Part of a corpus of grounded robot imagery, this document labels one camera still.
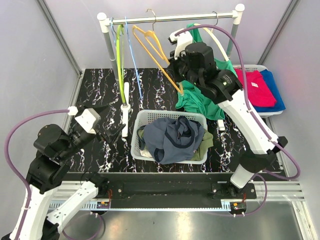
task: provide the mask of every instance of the metal floor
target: metal floor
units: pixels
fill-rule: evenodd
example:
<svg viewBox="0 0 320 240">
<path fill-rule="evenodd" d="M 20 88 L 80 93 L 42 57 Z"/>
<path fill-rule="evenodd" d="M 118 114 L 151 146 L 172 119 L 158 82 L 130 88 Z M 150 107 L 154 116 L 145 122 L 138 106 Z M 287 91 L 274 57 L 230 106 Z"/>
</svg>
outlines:
<svg viewBox="0 0 320 240">
<path fill-rule="evenodd" d="M 258 207 L 248 202 L 247 212 Z M 99 220 L 79 212 L 65 232 L 77 240 L 89 239 Z M 206 212 L 126 212 L 103 215 L 102 240 L 302 240 L 294 209 L 289 202 L 267 202 L 256 214 L 219 217 Z"/>
</svg>

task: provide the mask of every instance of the yellow hanger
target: yellow hanger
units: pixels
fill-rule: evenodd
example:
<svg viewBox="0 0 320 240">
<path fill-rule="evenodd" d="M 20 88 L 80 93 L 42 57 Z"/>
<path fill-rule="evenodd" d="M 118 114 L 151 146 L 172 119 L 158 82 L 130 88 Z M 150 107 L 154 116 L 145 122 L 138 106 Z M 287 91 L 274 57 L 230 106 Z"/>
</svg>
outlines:
<svg viewBox="0 0 320 240">
<path fill-rule="evenodd" d="M 144 38 L 145 40 L 151 45 L 151 47 L 153 48 L 153 50 L 160 56 L 160 58 L 162 60 L 164 60 L 167 64 L 170 64 L 170 62 L 168 61 L 168 59 L 166 58 L 166 55 L 164 54 L 164 51 L 162 50 L 162 47 L 161 47 L 161 44 L 155 34 L 154 31 L 143 31 L 141 28 L 137 27 L 136 25 L 133 25 L 132 26 L 132 32 L 133 32 L 133 35 L 134 37 L 138 40 L 138 42 L 141 44 L 141 46 L 144 48 L 144 50 L 150 55 L 150 57 L 152 58 L 152 60 L 155 62 L 155 64 L 160 68 L 160 70 L 163 72 L 163 74 L 168 78 L 168 80 L 171 82 L 171 84 L 175 87 L 175 89 L 181 94 L 183 95 L 184 94 L 184 90 L 183 90 L 183 87 L 182 87 L 182 84 L 179 84 L 180 85 L 180 88 L 176 85 L 175 81 L 173 81 L 171 79 L 171 77 L 167 74 L 167 72 L 161 67 L 161 65 L 158 63 L 158 61 L 155 59 L 155 57 L 149 52 L 149 50 L 147 49 L 147 47 L 142 43 L 142 41 L 138 38 L 137 34 L 135 33 L 135 30 L 138 30 L 140 33 L 142 33 L 144 35 Z M 151 37 L 158 49 L 160 52 L 158 52 L 158 50 L 155 48 L 155 46 L 153 46 L 153 44 L 148 40 L 147 37 Z"/>
</svg>

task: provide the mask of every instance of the stainless steel surface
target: stainless steel surface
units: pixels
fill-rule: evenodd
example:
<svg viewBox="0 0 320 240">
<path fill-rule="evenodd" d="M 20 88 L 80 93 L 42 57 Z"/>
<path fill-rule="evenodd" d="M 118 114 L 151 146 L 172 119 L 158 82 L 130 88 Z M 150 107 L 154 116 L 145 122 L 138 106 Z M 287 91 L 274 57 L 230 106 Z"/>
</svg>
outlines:
<svg viewBox="0 0 320 240">
<path fill-rule="evenodd" d="M 234 39 L 236 38 L 238 27 L 239 27 L 239 24 L 232 24 L 231 36 Z M 228 48 L 226 49 L 226 55 L 228 56 L 228 58 L 230 58 L 230 56 L 231 56 L 231 51 L 232 51 L 233 46 L 234 46 L 234 43 L 232 42 L 231 39 L 229 39 Z"/>
<path fill-rule="evenodd" d="M 250 202 L 248 212 L 257 207 L 258 203 Z M 267 202 L 258 213 L 239 218 L 205 212 L 107 212 L 103 219 L 105 232 L 96 239 L 303 240 L 294 209 L 288 202 Z M 98 226 L 98 219 L 86 215 L 74 220 L 65 232 L 74 239 L 88 239 Z"/>
<path fill-rule="evenodd" d="M 288 19 L 290 18 L 290 16 L 292 15 L 292 13 L 294 12 L 294 10 L 296 9 L 296 7 L 298 6 L 298 3 L 300 2 L 300 0 L 291 0 L 290 3 L 288 4 L 286 10 L 284 11 L 278 25 L 276 26 L 268 44 L 266 45 L 265 49 L 263 50 L 263 53 L 258 61 L 258 65 L 263 65 L 273 47 L 273 45 L 275 44 L 275 42 L 277 41 L 279 35 L 281 34 L 282 30 L 284 29 Z"/>
<path fill-rule="evenodd" d="M 170 22 L 170 21 L 186 21 L 186 20 L 201 20 L 201 19 L 227 19 L 233 17 L 233 12 L 218 12 L 216 13 L 204 13 L 204 14 L 186 14 L 186 15 L 173 15 L 173 16 L 149 16 L 149 17 L 136 17 L 125 19 L 113 19 L 112 24 L 143 24 L 143 23 L 158 23 L 158 22 Z"/>
<path fill-rule="evenodd" d="M 82 70 L 80 69 L 75 57 L 71 53 L 66 40 L 64 39 L 63 35 L 60 32 L 60 29 L 58 28 L 58 25 L 50 11 L 50 9 L 47 6 L 47 3 L 45 0 L 36 0 L 38 3 L 41 11 L 43 12 L 44 17 L 46 18 L 48 24 L 50 25 L 53 34 L 55 35 L 58 43 L 60 44 L 65 56 L 68 58 L 70 64 L 72 65 L 75 73 L 78 75 L 78 77 L 81 75 Z"/>
<path fill-rule="evenodd" d="M 299 224 L 304 240 L 317 240 L 318 236 L 312 223 L 307 204 L 303 202 L 293 202 L 294 213 Z"/>
</svg>

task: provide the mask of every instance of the cable connector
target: cable connector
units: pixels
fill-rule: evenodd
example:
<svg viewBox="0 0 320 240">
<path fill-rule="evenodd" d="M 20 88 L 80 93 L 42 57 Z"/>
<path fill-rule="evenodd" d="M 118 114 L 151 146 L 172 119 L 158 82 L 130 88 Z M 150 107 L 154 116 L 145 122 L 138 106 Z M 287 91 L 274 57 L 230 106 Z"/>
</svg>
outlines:
<svg viewBox="0 0 320 240">
<path fill-rule="evenodd" d="M 68 107 L 68 115 L 69 116 L 75 116 L 78 113 L 78 108 L 76 106 L 70 106 Z"/>
</svg>

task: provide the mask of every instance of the white mount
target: white mount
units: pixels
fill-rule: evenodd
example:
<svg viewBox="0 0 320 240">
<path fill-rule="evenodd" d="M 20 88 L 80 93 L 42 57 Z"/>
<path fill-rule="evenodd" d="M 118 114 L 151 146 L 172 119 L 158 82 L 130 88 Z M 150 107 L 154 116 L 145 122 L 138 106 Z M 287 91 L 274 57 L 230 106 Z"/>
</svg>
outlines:
<svg viewBox="0 0 320 240">
<path fill-rule="evenodd" d="M 124 97 L 126 106 L 123 104 L 121 105 L 121 111 L 122 111 L 122 124 L 125 124 L 124 129 L 122 129 L 122 137 L 126 138 L 128 137 L 128 129 L 129 129 L 129 112 L 131 111 L 131 106 L 129 104 L 129 83 L 124 83 Z"/>
<path fill-rule="evenodd" d="M 193 37 L 191 35 L 190 32 L 186 31 L 183 32 L 181 34 L 179 34 L 178 36 L 175 36 L 175 34 L 181 30 L 183 30 L 184 28 L 181 28 L 177 31 L 174 31 L 173 33 L 170 34 L 169 36 L 169 40 L 171 43 L 176 42 L 176 48 L 174 51 L 174 59 L 177 60 L 178 57 L 180 57 L 180 53 L 182 51 L 185 50 L 186 46 L 188 46 L 189 44 L 192 44 L 193 42 Z"/>
</svg>

